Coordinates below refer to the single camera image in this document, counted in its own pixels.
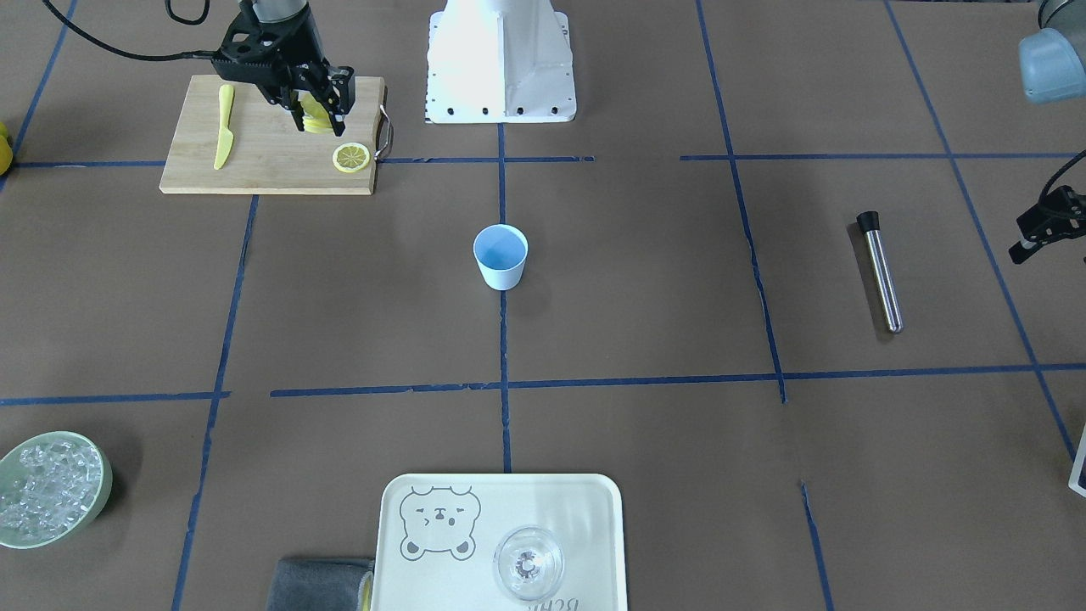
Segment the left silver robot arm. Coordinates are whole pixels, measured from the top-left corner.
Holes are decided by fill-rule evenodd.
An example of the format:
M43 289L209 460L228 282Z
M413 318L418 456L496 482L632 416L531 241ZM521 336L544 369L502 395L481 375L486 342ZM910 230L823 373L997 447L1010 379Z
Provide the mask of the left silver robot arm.
M1039 1L1038 31L1016 46L1022 89L1032 104L1085 96L1085 3Z

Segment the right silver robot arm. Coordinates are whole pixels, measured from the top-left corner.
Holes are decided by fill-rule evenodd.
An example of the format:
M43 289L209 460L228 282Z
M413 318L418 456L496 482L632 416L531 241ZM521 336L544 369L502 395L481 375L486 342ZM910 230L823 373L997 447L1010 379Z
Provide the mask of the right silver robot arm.
M242 1L240 5L255 20L257 61L268 66L267 77L256 84L266 101L287 109L302 131L299 92L308 92L325 112L331 132L342 136L355 100L354 69L328 61L310 3Z

